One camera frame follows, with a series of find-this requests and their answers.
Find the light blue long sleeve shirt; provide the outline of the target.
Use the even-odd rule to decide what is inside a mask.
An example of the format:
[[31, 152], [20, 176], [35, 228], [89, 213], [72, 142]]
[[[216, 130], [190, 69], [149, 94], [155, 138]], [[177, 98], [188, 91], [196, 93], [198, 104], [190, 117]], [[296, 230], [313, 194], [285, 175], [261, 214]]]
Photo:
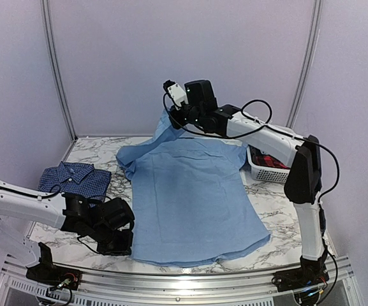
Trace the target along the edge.
[[150, 140], [121, 147], [132, 186], [131, 256], [159, 266], [193, 267], [251, 254], [270, 232], [245, 191], [245, 145], [185, 137], [163, 113]]

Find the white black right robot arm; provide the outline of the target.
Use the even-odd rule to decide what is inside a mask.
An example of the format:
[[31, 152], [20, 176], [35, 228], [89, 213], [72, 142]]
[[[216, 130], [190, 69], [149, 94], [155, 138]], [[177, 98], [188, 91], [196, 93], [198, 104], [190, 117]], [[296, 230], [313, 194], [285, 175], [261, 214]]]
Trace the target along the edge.
[[301, 260], [296, 281], [308, 286], [320, 276], [316, 263], [327, 256], [325, 217], [321, 207], [321, 157], [318, 139], [304, 138], [287, 127], [274, 126], [246, 113], [244, 107], [218, 106], [208, 80], [183, 86], [171, 80], [163, 84], [173, 105], [168, 116], [176, 129], [188, 124], [198, 135], [239, 140], [247, 145], [247, 158], [256, 180], [278, 182], [297, 212], [302, 238]]

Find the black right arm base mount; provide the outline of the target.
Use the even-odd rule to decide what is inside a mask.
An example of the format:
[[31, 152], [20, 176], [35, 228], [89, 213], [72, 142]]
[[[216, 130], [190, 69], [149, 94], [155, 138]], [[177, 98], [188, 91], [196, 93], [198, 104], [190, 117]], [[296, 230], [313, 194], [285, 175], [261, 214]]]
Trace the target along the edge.
[[329, 281], [325, 265], [326, 256], [317, 261], [300, 258], [300, 266], [274, 273], [273, 285], [279, 292], [302, 289]]

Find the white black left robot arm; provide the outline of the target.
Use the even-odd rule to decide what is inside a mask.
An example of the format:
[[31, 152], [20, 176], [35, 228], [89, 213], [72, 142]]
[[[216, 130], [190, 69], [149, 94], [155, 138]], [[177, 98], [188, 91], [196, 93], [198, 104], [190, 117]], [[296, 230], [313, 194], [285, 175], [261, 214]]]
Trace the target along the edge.
[[52, 193], [43, 193], [0, 180], [0, 248], [25, 267], [35, 267], [37, 276], [47, 284], [57, 282], [61, 275], [58, 266], [52, 262], [49, 247], [4, 225], [2, 216], [90, 237], [96, 242], [96, 252], [100, 255], [127, 256], [132, 251], [135, 216], [123, 199], [101, 202], [61, 192], [58, 188]]

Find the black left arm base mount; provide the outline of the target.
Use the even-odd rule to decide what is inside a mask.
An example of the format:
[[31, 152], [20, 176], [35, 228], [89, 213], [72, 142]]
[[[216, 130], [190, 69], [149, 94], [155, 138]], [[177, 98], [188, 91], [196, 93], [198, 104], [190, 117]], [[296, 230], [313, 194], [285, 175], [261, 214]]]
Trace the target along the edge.
[[26, 267], [26, 277], [55, 288], [68, 286], [71, 290], [78, 289], [82, 272], [74, 268], [55, 265], [50, 248], [42, 242], [38, 243], [38, 247], [40, 255], [34, 265]]

